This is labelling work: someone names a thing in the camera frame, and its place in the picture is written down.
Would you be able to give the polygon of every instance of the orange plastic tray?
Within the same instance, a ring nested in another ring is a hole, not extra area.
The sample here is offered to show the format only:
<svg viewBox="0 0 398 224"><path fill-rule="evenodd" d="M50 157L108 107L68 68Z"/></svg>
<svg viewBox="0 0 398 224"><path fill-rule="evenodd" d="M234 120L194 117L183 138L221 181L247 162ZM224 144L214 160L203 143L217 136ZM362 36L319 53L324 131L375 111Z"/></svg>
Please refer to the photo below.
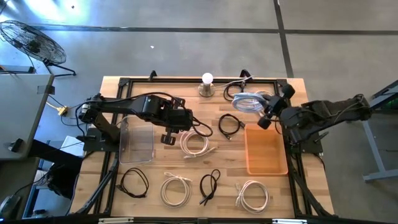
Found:
<svg viewBox="0 0 398 224"><path fill-rule="evenodd" d="M257 124L244 128L246 168L251 175L286 175L287 162L282 135Z"/></svg>

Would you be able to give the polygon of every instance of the fan grille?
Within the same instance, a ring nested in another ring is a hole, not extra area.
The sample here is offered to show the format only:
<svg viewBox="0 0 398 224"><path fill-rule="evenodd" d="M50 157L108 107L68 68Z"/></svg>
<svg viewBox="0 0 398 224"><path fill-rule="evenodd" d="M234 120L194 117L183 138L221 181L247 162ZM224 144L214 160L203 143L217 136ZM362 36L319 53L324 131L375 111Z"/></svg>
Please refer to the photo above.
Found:
<svg viewBox="0 0 398 224"><path fill-rule="evenodd" d="M40 61L56 65L66 62L65 51L54 40L24 23L8 20L0 23L0 34L18 50Z"/></svg>

